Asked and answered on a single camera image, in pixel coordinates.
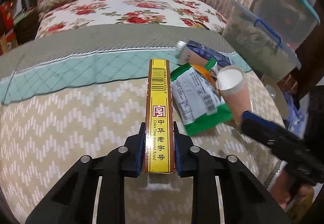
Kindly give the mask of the person right hand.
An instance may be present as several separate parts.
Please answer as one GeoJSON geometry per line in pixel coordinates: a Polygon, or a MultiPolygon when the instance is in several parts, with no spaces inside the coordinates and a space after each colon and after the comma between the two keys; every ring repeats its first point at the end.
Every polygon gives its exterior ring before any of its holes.
{"type": "MultiPolygon", "coordinates": [[[[283,170],[276,178],[270,190],[270,194],[283,210],[286,209],[289,201],[292,198],[289,192],[290,187],[288,187],[288,182],[289,182],[289,175],[285,170],[283,170]]],[[[296,195],[295,203],[297,205],[301,204],[305,200],[305,198],[310,194],[314,194],[314,189],[311,185],[305,184],[300,186],[298,193],[296,195]]]]}

